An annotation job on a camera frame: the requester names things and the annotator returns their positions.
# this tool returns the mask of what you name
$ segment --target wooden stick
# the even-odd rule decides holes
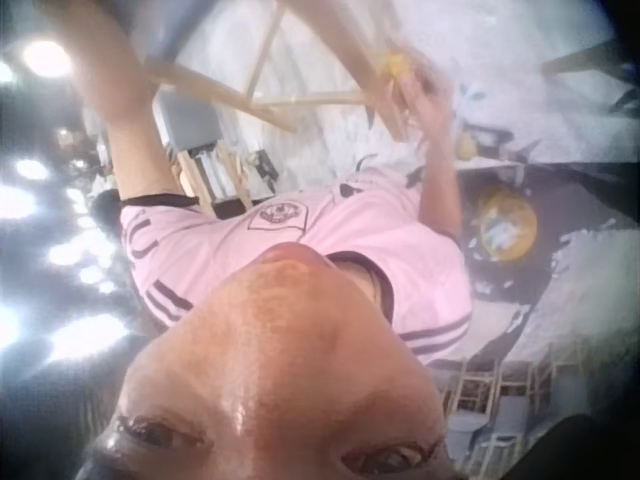
[[[333,0],[278,0],[298,15],[351,74],[367,94],[376,99],[377,112],[394,140],[405,142],[407,129],[398,107],[393,103],[387,85],[369,58],[365,36]]]
[[[202,208],[203,213],[208,215],[214,215],[213,206],[211,205],[212,199],[209,195],[209,190],[207,189],[206,184],[204,183],[204,179],[200,175],[198,171],[198,167],[196,166],[193,159],[189,156],[187,152],[178,153],[178,162],[180,162],[180,166],[182,167],[182,171],[185,174],[193,192],[198,196],[200,200],[200,207]]]
[[[267,30],[267,35],[260,46],[260,51],[258,53],[258,58],[254,64],[251,78],[247,83],[247,88],[245,90],[245,95],[247,100],[251,101],[253,99],[253,94],[256,91],[256,87],[258,86],[258,80],[260,80],[260,75],[262,74],[262,69],[264,68],[264,64],[267,61],[267,56],[269,55],[269,50],[271,50],[271,45],[273,44],[273,40],[276,37],[276,33],[278,33],[278,29],[280,28],[280,24],[282,23],[282,19],[286,12],[286,8],[282,5],[278,4],[276,6],[276,12],[273,15],[273,20],[271,21],[271,25],[269,26],[269,30]]]
[[[296,131],[296,128],[282,116],[267,108],[252,106],[237,90],[186,67],[147,60],[145,68],[149,76],[158,83],[172,85],[180,91],[207,102],[228,105],[288,132]]]
[[[249,195],[249,191],[242,184],[242,180],[238,176],[238,172],[236,171],[236,166],[233,159],[231,158],[231,154],[227,150],[226,145],[223,141],[218,141],[216,152],[218,154],[218,157],[220,157],[220,160],[222,160],[222,164],[224,165],[229,178],[231,178],[233,187],[236,190],[236,195],[238,195],[238,198],[244,205],[245,210],[248,212],[253,208],[253,203],[251,203],[251,196]]]
[[[322,92],[309,95],[282,95],[263,97],[253,100],[257,107],[305,107],[319,105],[368,105],[366,96],[361,91],[355,92]]]

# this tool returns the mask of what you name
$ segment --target person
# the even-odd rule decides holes
[[[220,221],[175,184],[153,89],[115,22],[89,0],[42,8],[107,125],[133,275],[169,327],[129,368],[83,478],[455,476],[424,367],[471,312],[435,70],[397,79],[428,137],[421,195],[364,170]]]

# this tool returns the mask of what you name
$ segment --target pink jersey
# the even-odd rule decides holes
[[[393,172],[367,170],[224,221],[190,208],[127,206],[123,241],[140,294],[168,326],[275,244],[366,257],[391,285],[393,330],[426,364],[466,334],[471,294],[460,248],[418,222],[419,195],[404,184]]]

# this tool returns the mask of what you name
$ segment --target ceiling light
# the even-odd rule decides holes
[[[102,282],[98,289],[100,290],[100,293],[108,295],[116,289],[116,284],[113,282]]]
[[[84,205],[84,195],[77,188],[67,188],[67,196],[74,202]]]
[[[96,222],[91,217],[80,217],[78,219],[78,226],[80,228],[96,228]]]
[[[16,76],[13,70],[4,62],[0,62],[0,83],[13,83]]]
[[[49,176],[49,171],[37,160],[20,160],[16,163],[16,170],[29,180],[44,180]]]
[[[8,308],[0,307],[0,350],[18,339],[18,319]]]
[[[82,250],[71,243],[58,245],[49,250],[49,261],[55,265],[68,267],[82,259]]]
[[[73,160],[71,160],[71,165],[76,168],[87,168],[87,162],[79,158],[74,158]]]
[[[74,204],[73,209],[78,215],[86,215],[87,213],[89,213],[89,210],[87,210],[87,207],[80,203]]]
[[[64,49],[50,40],[37,40],[22,52],[24,63],[41,77],[63,77],[71,71],[71,60]]]
[[[33,195],[13,187],[0,185],[0,218],[24,218],[36,210]]]
[[[104,273],[98,267],[87,267],[80,270],[80,281],[87,285],[94,285],[104,278]]]
[[[122,322],[111,315],[77,320],[52,335],[51,360],[82,358],[102,352],[128,333]]]

